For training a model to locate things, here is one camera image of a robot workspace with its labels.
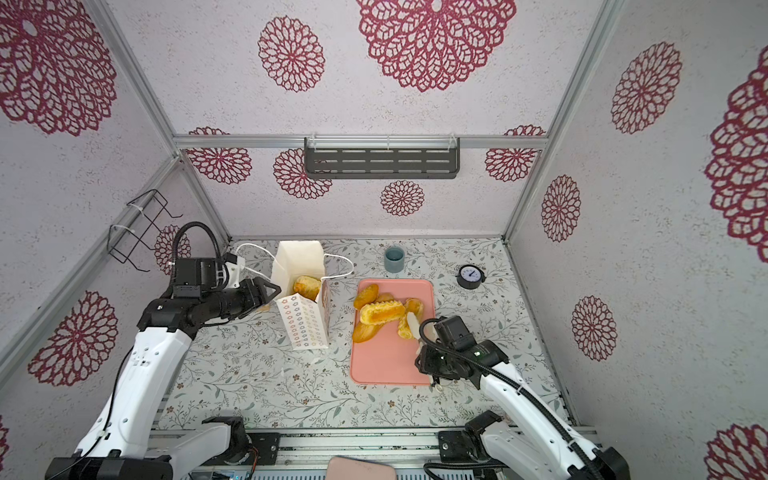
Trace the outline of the long yellow braided bread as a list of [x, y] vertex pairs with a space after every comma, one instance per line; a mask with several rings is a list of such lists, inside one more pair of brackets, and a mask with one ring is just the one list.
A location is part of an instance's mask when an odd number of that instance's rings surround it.
[[383, 325], [398, 321], [405, 315], [406, 308], [400, 301], [370, 303], [360, 309], [360, 322], [364, 325]]

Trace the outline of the brown oval bread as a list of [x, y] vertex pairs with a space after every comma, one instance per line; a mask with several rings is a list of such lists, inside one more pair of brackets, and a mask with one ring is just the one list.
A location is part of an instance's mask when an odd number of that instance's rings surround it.
[[379, 286], [377, 284], [369, 284], [357, 294], [354, 300], [354, 308], [360, 310], [364, 306], [374, 303], [378, 296]]

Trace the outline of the pale ridged fake bread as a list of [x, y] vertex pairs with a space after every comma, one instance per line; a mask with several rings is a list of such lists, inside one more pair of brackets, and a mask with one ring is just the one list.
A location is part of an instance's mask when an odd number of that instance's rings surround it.
[[295, 294], [311, 301], [316, 301], [320, 295], [322, 281], [318, 278], [302, 275], [295, 279], [293, 290]]

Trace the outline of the white printed paper bag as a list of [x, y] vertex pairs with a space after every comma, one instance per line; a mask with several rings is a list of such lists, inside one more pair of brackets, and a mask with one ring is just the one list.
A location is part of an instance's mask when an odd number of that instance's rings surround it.
[[[326, 349], [329, 339], [329, 283], [354, 272], [347, 257], [326, 253], [315, 240], [281, 241], [275, 254], [252, 242], [241, 242], [235, 253], [242, 256], [248, 249], [258, 249], [272, 258], [271, 282], [281, 288], [274, 303], [286, 329], [286, 337], [294, 350]], [[296, 292], [302, 277], [319, 281], [317, 293], [307, 298]]]

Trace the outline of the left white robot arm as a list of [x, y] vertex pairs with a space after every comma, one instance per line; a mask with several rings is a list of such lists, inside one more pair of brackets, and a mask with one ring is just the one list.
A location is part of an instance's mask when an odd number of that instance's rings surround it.
[[144, 309], [104, 409], [73, 454], [51, 461], [46, 478], [183, 479], [210, 460], [253, 456], [238, 416], [210, 417], [167, 449], [149, 448], [155, 415], [199, 331], [242, 319], [280, 294], [261, 275], [240, 278], [243, 265], [233, 254], [174, 260], [169, 289]]

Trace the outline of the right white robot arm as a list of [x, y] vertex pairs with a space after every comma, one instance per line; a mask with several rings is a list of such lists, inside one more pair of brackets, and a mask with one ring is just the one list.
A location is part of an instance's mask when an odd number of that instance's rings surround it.
[[459, 316], [419, 321], [406, 315], [419, 341], [415, 365], [441, 380], [467, 380], [492, 399], [487, 410], [460, 430], [442, 431], [440, 461], [427, 462], [425, 474], [469, 470], [495, 479], [507, 470], [517, 479], [628, 479], [630, 467], [613, 447], [600, 448], [570, 426], [533, 390], [493, 341], [477, 341]]

